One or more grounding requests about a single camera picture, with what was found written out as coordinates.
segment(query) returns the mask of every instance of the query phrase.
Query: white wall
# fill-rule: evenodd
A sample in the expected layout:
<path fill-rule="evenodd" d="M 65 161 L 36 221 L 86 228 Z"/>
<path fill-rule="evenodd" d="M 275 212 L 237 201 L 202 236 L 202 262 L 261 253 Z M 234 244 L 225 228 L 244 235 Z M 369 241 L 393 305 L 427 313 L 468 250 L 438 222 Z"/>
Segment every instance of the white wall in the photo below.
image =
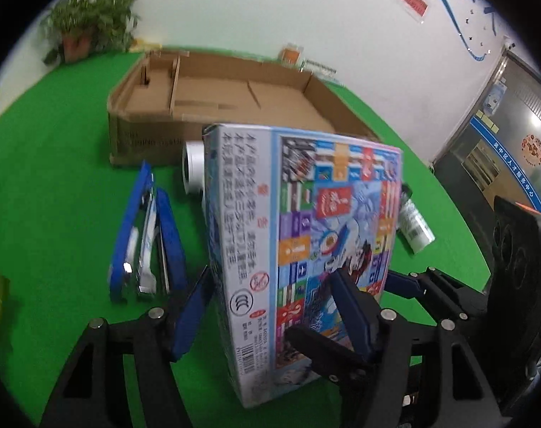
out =
<path fill-rule="evenodd" d="M 491 50 L 475 61 L 441 0 L 426 1 L 423 24 L 397 0 L 138 0 L 135 11 L 137 36 L 148 41 L 266 56 L 302 45 L 430 160 L 479 96 L 504 40 L 481 1 L 448 0 L 471 53 Z"/>
<path fill-rule="evenodd" d="M 38 19 L 29 26 L 0 68 L 0 115 L 51 70 L 43 64 L 50 47 L 38 30 Z"/>

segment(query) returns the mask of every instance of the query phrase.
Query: blue gripper pad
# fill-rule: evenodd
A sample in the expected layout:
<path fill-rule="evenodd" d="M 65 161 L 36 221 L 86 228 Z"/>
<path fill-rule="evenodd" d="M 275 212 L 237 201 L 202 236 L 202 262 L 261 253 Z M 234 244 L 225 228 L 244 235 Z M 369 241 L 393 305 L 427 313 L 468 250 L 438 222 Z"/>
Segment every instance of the blue gripper pad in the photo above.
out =
<path fill-rule="evenodd" d="M 186 255 L 183 252 L 179 232 L 173 218 L 170 197 L 161 188 L 158 188 L 156 192 L 156 207 L 157 217 L 160 220 L 161 234 L 166 248 L 170 288 L 182 290 L 187 287 Z"/>
<path fill-rule="evenodd" d="M 354 352 L 366 361 L 373 359 L 378 345 L 377 313 L 380 307 L 373 296 L 358 289 L 343 269 L 331 273 L 329 281 Z"/>
<path fill-rule="evenodd" d="M 176 317 L 172 325 L 173 335 L 171 344 L 172 359 L 174 362 L 177 362 L 184 354 L 189 352 L 201 319 L 213 296 L 213 291 L 213 275 L 211 270 L 206 267 L 197 280 L 197 283 L 188 290 L 188 293 L 184 293 L 183 291 L 172 292 L 171 300 L 175 304 L 183 304 L 181 307 L 175 306 L 176 310 L 173 310 L 173 306 L 170 307 L 170 314 Z"/>
<path fill-rule="evenodd" d="M 128 207 L 124 213 L 124 218 L 116 237 L 114 245 L 114 254 L 112 255 L 112 263 L 110 265 L 110 299 L 113 302 L 122 300 L 122 288 L 124 285 L 124 262 L 126 261 L 126 250 L 128 248 L 128 240 L 130 239 L 130 231 L 136 221 L 136 216 L 140 210 L 141 197 L 148 192 L 153 185 L 152 169 L 145 161 L 141 164 L 140 173 L 137 176 L 136 183 L 132 188 Z"/>

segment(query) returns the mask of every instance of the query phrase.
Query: green mat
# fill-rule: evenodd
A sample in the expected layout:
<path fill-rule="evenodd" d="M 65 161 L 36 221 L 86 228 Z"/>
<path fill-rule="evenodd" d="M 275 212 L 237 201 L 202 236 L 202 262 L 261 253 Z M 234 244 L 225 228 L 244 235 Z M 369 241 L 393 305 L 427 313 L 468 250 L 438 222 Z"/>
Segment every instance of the green mat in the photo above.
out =
<path fill-rule="evenodd" d="M 130 320 L 150 307 L 111 304 L 106 282 L 137 173 L 110 166 L 106 98 L 137 57 L 104 55 L 60 67 L 0 118 L 0 274 L 11 282 L 0 326 L 0 374 L 35 422 L 87 322 Z M 483 287 L 489 276 L 485 261 L 437 180 L 358 97 L 343 87 L 332 89 L 386 143 L 404 150 L 405 181 L 437 237 L 415 256 L 398 239 L 391 268 L 406 273 L 433 265 Z M 170 193 L 188 271 L 199 271 L 207 261 L 200 202 L 184 195 L 181 169 L 156 168 L 155 176 Z M 387 293 L 383 305 L 431 323 L 415 301 Z M 337 423 L 338 407 L 325 381 L 244 410 L 227 380 L 213 307 L 192 351 L 173 371 L 196 427 Z"/>

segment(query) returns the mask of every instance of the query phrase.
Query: white tape roll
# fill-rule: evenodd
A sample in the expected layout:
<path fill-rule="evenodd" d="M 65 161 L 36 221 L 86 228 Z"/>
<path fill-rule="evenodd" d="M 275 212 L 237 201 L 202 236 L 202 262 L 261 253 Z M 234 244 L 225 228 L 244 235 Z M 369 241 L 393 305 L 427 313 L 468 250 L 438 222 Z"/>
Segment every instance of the white tape roll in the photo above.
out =
<path fill-rule="evenodd" d="M 204 187 L 205 152 L 203 141 L 186 141 L 181 157 L 186 194 L 200 193 Z"/>

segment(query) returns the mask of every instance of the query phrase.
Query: box illustration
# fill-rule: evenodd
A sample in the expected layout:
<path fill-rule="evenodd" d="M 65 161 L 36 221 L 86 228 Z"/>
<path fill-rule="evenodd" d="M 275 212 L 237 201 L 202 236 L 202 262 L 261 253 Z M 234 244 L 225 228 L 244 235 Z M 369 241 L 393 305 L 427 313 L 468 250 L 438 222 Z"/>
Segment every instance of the box illustration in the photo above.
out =
<path fill-rule="evenodd" d="M 379 300 L 401 194 L 401 151 L 255 125 L 204 134 L 209 255 L 231 377 L 245 407 L 317 377 L 284 340 L 303 323 L 349 339 L 328 283 L 344 268 Z"/>

